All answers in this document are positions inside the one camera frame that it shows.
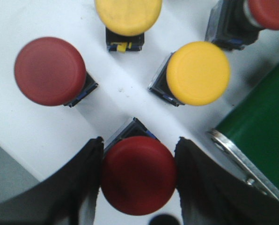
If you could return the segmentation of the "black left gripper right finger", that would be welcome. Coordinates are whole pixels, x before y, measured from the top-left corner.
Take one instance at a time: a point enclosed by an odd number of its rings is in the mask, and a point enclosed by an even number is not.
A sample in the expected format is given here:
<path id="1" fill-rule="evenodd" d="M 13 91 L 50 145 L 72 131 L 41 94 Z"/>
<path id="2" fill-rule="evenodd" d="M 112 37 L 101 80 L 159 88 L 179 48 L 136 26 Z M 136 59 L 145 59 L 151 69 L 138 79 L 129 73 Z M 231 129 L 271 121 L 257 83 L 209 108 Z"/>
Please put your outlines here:
<path id="1" fill-rule="evenodd" d="M 185 225 L 279 225 L 279 201 L 240 181 L 180 137 L 177 190 Z"/>

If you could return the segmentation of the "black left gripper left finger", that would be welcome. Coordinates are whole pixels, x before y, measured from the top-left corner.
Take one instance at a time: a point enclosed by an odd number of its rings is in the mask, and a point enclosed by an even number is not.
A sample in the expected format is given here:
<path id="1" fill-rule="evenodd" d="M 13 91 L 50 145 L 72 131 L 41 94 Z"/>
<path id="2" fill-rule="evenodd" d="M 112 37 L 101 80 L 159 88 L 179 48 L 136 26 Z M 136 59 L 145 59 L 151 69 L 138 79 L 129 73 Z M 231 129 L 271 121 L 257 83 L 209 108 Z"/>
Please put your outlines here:
<path id="1" fill-rule="evenodd" d="M 92 225 L 100 187 L 103 139 L 90 139 L 61 169 L 0 203 L 0 225 Z"/>

